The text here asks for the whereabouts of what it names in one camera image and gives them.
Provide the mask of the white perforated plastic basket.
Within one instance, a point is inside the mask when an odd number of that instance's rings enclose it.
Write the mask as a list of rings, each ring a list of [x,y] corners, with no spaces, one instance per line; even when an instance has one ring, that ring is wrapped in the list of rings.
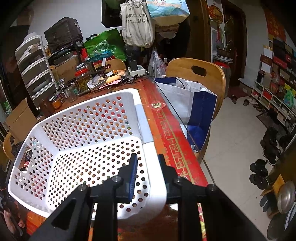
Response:
[[[146,222],[166,203],[167,190],[152,133],[134,88],[95,97],[36,124],[18,153],[9,194],[48,217],[80,184],[95,186],[118,174],[137,155],[132,200],[118,219]]]

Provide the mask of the black sandals pair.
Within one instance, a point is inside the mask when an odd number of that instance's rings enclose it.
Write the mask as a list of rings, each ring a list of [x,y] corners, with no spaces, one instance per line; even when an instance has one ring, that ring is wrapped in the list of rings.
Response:
[[[266,177],[268,176],[268,171],[266,169],[267,161],[263,159],[257,159],[254,163],[250,164],[250,171],[253,174],[250,175],[250,182],[257,186],[260,190],[264,190],[268,186],[268,181]]]

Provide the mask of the blue and white paper bag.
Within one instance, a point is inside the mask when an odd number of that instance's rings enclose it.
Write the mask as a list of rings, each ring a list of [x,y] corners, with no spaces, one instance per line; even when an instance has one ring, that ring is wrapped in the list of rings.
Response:
[[[200,151],[210,130],[217,95],[203,84],[180,77],[156,78],[154,81],[191,148]]]

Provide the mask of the red square paper sticker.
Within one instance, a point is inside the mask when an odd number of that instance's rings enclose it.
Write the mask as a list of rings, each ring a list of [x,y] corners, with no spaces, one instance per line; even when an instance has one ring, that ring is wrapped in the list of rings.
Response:
[[[160,111],[160,110],[162,110],[163,108],[166,107],[166,103],[165,102],[158,101],[158,100],[155,100],[152,103],[150,103],[148,105],[148,107],[151,108],[152,110]]]

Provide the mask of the metal pot lid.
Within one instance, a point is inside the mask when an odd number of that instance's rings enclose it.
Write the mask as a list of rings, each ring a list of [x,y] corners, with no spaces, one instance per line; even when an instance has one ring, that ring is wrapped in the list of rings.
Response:
[[[278,198],[277,208],[282,214],[288,213],[295,202],[295,185],[293,181],[287,181],[281,186]]]

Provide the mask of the small jar orange contents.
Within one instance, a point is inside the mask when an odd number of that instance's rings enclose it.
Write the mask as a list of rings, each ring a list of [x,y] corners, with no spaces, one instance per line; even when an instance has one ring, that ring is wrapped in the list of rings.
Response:
[[[49,102],[53,106],[54,109],[59,109],[62,106],[62,102],[59,98],[59,96],[54,95],[49,99]]]

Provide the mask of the cardboard box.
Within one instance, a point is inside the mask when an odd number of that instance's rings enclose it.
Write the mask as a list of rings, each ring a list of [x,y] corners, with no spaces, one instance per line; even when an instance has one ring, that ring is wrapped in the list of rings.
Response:
[[[6,118],[5,124],[11,135],[23,141],[31,129],[37,124],[37,119],[28,106],[27,99],[24,99]]]

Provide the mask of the white power strip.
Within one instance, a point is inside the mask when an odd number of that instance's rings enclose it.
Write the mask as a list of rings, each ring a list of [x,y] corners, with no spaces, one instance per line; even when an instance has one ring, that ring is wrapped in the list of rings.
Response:
[[[130,76],[145,75],[145,72],[146,72],[146,70],[141,65],[137,65],[137,69],[136,70],[131,70],[131,67],[130,66],[127,69],[129,71]]]

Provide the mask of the glass jar with red lid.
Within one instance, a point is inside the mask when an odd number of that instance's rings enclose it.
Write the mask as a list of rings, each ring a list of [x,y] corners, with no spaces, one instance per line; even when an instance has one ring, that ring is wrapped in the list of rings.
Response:
[[[89,90],[87,84],[91,79],[91,75],[87,68],[76,71],[75,78],[81,92]]]

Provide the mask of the white shoe shelf unit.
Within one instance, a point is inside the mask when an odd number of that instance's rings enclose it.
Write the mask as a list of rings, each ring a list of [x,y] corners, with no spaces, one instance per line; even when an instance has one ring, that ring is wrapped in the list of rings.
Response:
[[[277,113],[277,120],[285,126],[285,129],[292,133],[295,129],[295,113],[276,95],[270,92],[262,84],[255,82],[252,88],[251,96],[264,108],[272,108]]]

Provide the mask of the green shopping bag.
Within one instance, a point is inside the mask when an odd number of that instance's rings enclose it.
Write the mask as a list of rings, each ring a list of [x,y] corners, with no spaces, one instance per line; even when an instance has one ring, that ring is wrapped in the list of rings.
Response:
[[[84,47],[88,55],[110,51],[115,58],[126,60],[125,43],[117,28],[104,31],[96,36],[91,35],[84,43]]]

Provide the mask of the white plastic drawer unit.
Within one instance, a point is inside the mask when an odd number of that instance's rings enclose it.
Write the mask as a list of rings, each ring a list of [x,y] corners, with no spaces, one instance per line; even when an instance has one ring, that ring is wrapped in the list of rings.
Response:
[[[58,89],[42,37],[25,37],[17,47],[15,57],[25,88],[34,105],[38,107],[42,100],[52,97]]]

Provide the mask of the beige canvas tote bag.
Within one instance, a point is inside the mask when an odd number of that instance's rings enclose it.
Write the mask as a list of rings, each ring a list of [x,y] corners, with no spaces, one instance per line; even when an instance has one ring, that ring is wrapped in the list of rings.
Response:
[[[155,29],[145,1],[126,1],[120,5],[122,37],[125,44],[150,48]]]

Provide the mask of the black bag on shelf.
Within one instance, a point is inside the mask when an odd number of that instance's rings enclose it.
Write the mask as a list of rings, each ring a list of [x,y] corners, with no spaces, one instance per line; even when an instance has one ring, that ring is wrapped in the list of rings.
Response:
[[[72,42],[82,42],[83,36],[78,21],[70,17],[64,17],[44,32],[48,42],[48,48],[55,52]]]

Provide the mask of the light blue printed bag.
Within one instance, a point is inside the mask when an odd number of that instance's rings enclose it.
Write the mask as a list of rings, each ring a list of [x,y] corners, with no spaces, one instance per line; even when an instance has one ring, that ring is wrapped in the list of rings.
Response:
[[[186,1],[146,1],[146,3],[151,18],[161,27],[179,24],[190,15]]]

